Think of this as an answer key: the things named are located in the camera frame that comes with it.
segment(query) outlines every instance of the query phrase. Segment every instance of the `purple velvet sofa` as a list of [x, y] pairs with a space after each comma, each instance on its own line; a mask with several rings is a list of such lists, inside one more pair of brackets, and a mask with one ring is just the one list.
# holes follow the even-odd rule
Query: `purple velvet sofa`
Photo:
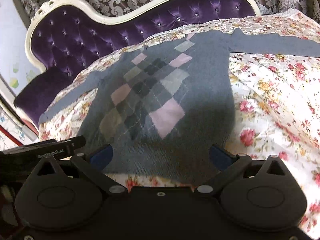
[[169, 0], [117, 25], [98, 23], [73, 5], [59, 6], [37, 23], [29, 41], [46, 71], [25, 87], [14, 105], [38, 125], [57, 93], [98, 58], [182, 25], [255, 16], [252, 1]]

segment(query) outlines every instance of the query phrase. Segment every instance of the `screw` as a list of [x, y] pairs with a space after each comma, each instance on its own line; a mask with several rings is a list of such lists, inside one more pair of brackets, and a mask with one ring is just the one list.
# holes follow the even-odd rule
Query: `screw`
[[34, 240], [32, 236], [24, 236], [23, 240]]
[[207, 193], [210, 193], [213, 191], [213, 187], [211, 187], [209, 185], [201, 185], [201, 186], [197, 187], [197, 191], [200, 193], [207, 194]]
[[123, 186], [120, 186], [120, 185], [114, 185], [114, 186], [111, 186], [109, 188], [109, 191], [111, 193], [114, 193], [114, 194], [119, 194], [119, 193], [122, 193], [125, 191], [124, 187]]

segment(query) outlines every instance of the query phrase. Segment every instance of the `wall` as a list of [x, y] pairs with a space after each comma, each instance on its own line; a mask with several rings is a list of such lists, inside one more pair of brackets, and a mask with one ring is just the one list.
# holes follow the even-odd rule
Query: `wall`
[[0, 0], [0, 75], [13, 95], [40, 74], [24, 52], [26, 32], [13, 1]]

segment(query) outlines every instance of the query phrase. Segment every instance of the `gray sweater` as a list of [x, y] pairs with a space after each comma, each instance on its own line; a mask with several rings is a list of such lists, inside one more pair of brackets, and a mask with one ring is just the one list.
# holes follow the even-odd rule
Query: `gray sweater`
[[208, 31], [122, 54], [41, 116], [41, 122], [98, 87], [79, 130], [85, 152], [105, 143], [108, 173], [159, 175], [199, 185], [216, 171], [208, 150], [224, 147], [234, 126], [230, 52], [320, 57], [320, 44], [277, 34]]

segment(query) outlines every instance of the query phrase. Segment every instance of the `pink diamond pattern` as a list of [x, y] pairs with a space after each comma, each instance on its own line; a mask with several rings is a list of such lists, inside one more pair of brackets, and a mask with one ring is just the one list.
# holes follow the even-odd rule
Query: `pink diamond pattern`
[[131, 62], [135, 65], [138, 65], [142, 60], [144, 60], [147, 56], [143, 53], [140, 53], [137, 57], [135, 57]]
[[182, 64], [188, 62], [191, 59], [192, 59], [192, 57], [182, 53], [177, 58], [175, 58], [173, 61], [171, 61], [169, 63], [169, 65], [172, 67], [180, 67]]
[[185, 112], [174, 98], [171, 98], [158, 110], [150, 113], [152, 122], [162, 139], [172, 131], [184, 115]]
[[124, 84], [111, 94], [111, 99], [115, 106], [122, 102], [130, 93], [131, 88], [128, 84]]

